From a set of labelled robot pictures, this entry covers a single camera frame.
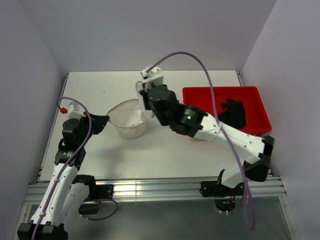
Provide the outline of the white bra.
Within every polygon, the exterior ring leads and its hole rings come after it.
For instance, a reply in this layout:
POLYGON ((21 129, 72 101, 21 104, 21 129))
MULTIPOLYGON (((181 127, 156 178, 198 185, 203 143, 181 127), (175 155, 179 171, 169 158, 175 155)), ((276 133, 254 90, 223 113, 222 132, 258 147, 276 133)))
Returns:
POLYGON ((143 124, 147 120, 141 106, 135 106, 128 113, 127 120, 125 122, 126 127, 136 127, 143 124))

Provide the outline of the black garment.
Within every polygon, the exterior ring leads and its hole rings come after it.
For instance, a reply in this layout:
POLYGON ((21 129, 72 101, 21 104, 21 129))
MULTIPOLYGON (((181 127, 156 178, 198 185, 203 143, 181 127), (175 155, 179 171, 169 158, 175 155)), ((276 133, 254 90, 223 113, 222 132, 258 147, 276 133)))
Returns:
POLYGON ((247 125, 245 106, 240 100, 226 99, 220 106, 223 112, 218 114, 218 119, 235 129, 243 129, 247 125))

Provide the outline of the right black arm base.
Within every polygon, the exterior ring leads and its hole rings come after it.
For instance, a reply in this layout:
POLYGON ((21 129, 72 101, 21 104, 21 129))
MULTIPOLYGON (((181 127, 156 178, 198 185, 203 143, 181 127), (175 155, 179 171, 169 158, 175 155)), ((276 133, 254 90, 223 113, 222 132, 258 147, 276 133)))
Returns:
POLYGON ((244 192, 244 183, 239 183, 236 187, 230 188, 217 181, 201 181, 199 193, 204 197, 226 198, 242 196, 244 192))

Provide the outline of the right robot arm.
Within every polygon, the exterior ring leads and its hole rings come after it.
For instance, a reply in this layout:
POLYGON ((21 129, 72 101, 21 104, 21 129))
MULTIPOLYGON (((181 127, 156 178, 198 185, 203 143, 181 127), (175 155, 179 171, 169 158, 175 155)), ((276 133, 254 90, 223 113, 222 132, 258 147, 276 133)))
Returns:
POLYGON ((176 94, 165 84, 135 84, 142 109, 149 111, 162 126, 173 132, 231 148, 236 165, 223 169, 216 183, 217 191, 229 194, 245 180, 264 182, 267 178, 274 138, 258 137, 231 127, 193 105, 179 103, 176 94))

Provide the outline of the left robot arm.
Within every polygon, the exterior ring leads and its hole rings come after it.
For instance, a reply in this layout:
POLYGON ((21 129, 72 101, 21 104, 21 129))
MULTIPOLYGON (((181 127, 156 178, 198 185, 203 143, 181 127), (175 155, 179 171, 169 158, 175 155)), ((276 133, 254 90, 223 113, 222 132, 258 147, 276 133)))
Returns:
POLYGON ((62 124, 51 180, 30 221, 19 225, 18 239, 68 239, 67 222, 85 199, 91 200, 98 193, 94 176, 79 174, 86 155, 84 146, 103 131, 108 121, 108 115, 81 114, 62 124))

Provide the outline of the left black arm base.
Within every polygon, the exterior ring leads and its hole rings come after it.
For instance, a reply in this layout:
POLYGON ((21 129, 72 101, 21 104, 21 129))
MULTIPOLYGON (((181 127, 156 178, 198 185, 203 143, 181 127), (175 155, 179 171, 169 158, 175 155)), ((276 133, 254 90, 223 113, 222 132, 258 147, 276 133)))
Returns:
POLYGON ((89 193, 84 203, 79 207, 80 215, 96 215, 102 206, 102 200, 113 199, 114 186, 112 184, 98 184, 92 193, 89 193))

